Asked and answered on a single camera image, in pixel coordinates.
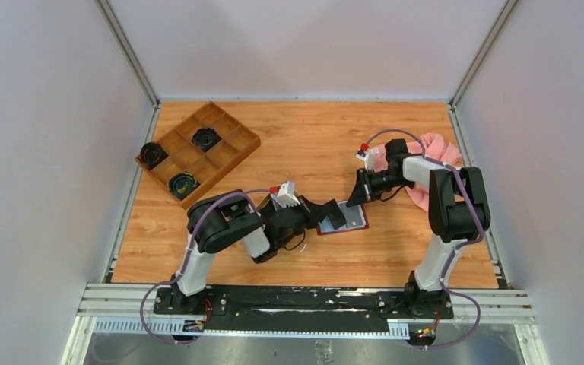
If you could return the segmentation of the silver VIP card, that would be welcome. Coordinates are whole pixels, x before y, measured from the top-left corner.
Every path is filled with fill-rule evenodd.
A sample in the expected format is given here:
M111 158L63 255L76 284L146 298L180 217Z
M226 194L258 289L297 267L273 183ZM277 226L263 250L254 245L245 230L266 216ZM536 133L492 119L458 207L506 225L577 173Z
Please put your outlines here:
M347 206L347 202L339 202L339 207L344 215L346 224L344 230L359 229L366 226L366 218L361 205Z

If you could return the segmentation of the beige oval tray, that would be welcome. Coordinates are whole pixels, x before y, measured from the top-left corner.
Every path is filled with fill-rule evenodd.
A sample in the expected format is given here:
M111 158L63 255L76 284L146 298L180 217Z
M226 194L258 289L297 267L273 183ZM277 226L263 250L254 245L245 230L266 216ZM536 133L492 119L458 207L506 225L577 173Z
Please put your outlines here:
M265 196L257 205L257 210L260 214L270 214L275 211L275 204L271 198L271 189L265 189L263 191Z

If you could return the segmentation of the red leather card holder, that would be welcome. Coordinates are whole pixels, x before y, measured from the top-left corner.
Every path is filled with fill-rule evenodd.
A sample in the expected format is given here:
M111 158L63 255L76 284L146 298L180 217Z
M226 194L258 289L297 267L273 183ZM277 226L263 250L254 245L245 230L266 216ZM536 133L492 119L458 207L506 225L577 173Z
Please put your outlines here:
M316 228L318 235L346 233L355 230L365 230L370 227L363 206L347 207L346 203L346 201L337 202L341 213L344 215L345 224L339 228L334 228L330 220L325 218Z

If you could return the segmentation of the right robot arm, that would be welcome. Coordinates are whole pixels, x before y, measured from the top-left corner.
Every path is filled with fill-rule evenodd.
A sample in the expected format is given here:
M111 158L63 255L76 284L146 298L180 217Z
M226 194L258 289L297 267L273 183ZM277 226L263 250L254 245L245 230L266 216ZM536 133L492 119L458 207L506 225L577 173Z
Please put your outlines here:
M404 287L400 304L413 317L423 317L446 301L447 284L466 246L479 243L490 226L490 211L482 173L477 167L454 167L426 154L408 150L404 139L384 146L387 167L357 171L348 207L379 201L395 187L422 185L432 239L426 254Z

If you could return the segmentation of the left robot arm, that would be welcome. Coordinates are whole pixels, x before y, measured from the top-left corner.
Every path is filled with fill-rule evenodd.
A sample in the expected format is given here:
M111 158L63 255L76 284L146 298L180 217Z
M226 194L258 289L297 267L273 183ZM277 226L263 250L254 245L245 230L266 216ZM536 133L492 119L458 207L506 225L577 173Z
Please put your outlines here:
M212 308L202 291L215 256L241 242L259 264L282 249L294 250L293 240L303 242L308 230L328 221L335 229L347 219L336 200L322 205L298 194L291 183L267 189L267 198L256 205L248 192L234 190L201 200L187 212L188 244L182 264L170 280L170 306L182 313Z

